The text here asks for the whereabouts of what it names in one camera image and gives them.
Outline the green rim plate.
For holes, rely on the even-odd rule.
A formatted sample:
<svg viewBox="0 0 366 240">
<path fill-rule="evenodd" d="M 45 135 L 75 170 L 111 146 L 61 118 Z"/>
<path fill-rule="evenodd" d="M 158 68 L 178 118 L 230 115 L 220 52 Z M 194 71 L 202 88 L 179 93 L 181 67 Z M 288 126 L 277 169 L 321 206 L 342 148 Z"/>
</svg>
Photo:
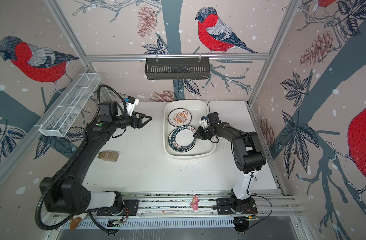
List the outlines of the green rim plate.
<svg viewBox="0 0 366 240">
<path fill-rule="evenodd" d="M 170 133 L 168 143 L 179 149 L 189 148 L 192 145 L 195 145 L 196 139 L 193 137 L 195 132 L 196 130 L 192 126 L 181 126 Z"/>
<path fill-rule="evenodd" d="M 189 147 L 189 148 L 176 148 L 174 145 L 169 145 L 169 147 L 172 149 L 172 150 L 174 150 L 175 152 L 178 152 L 178 153 L 185 153 L 185 152 L 188 152 L 188 151 L 190 151 L 191 149 L 193 149 L 193 147 L 194 147 L 195 145 L 192 145 L 191 147 Z"/>
</svg>

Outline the orange sunburst plate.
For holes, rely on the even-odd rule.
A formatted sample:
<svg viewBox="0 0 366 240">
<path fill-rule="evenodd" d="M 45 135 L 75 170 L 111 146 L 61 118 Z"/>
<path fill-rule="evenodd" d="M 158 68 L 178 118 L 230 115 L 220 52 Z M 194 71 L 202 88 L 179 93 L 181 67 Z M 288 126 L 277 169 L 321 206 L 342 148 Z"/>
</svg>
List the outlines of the orange sunburst plate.
<svg viewBox="0 0 366 240">
<path fill-rule="evenodd" d="M 192 120 L 192 114 L 189 110 L 178 108 L 172 110 L 168 115 L 168 122 L 173 127 L 189 125 Z"/>
</svg>

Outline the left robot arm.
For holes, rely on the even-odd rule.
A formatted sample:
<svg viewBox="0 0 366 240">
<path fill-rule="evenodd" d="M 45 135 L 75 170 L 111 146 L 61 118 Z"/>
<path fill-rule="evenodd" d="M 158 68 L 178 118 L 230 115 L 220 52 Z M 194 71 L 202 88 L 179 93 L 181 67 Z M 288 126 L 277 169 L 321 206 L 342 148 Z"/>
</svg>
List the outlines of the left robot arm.
<svg viewBox="0 0 366 240">
<path fill-rule="evenodd" d="M 127 127 L 141 129 L 153 118 L 142 113 L 128 114 L 115 101 L 100 104 L 96 116 L 83 130 L 83 141 L 68 162 L 52 177 L 40 183 L 42 196 L 36 207 L 36 215 L 45 206 L 48 212 L 76 216 L 93 210 L 112 208 L 121 212 L 122 195 L 117 191 L 93 193 L 83 186 L 90 165 L 117 129 Z"/>
</svg>

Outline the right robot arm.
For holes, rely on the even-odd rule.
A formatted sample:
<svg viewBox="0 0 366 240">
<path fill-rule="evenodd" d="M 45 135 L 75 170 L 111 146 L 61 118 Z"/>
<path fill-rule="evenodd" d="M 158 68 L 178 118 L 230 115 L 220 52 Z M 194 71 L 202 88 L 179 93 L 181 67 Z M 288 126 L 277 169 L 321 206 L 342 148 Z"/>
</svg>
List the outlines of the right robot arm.
<svg viewBox="0 0 366 240">
<path fill-rule="evenodd" d="M 218 113 L 210 113 L 200 118 L 194 138 L 212 141 L 213 137 L 223 138 L 231 144 L 231 154 L 235 165 L 243 173 L 231 190 L 232 200 L 246 200 L 251 196 L 250 187 L 257 173 L 266 164 L 263 147 L 256 132 L 244 132 L 219 119 Z"/>
</svg>

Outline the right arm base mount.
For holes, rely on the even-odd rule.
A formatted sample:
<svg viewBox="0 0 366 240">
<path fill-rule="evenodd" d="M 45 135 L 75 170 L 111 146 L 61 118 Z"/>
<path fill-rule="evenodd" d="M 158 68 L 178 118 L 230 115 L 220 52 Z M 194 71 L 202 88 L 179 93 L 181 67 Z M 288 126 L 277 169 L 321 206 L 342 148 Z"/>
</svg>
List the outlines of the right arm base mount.
<svg viewBox="0 0 366 240">
<path fill-rule="evenodd" d="M 255 199 L 249 196 L 246 199 L 240 200 L 237 198 L 233 189 L 231 190 L 230 197 L 216 199 L 215 206 L 212 207 L 213 210 L 216 210 L 219 215 L 241 215 L 241 214 L 250 214 L 257 215 L 257 207 L 255 203 Z"/>
</svg>

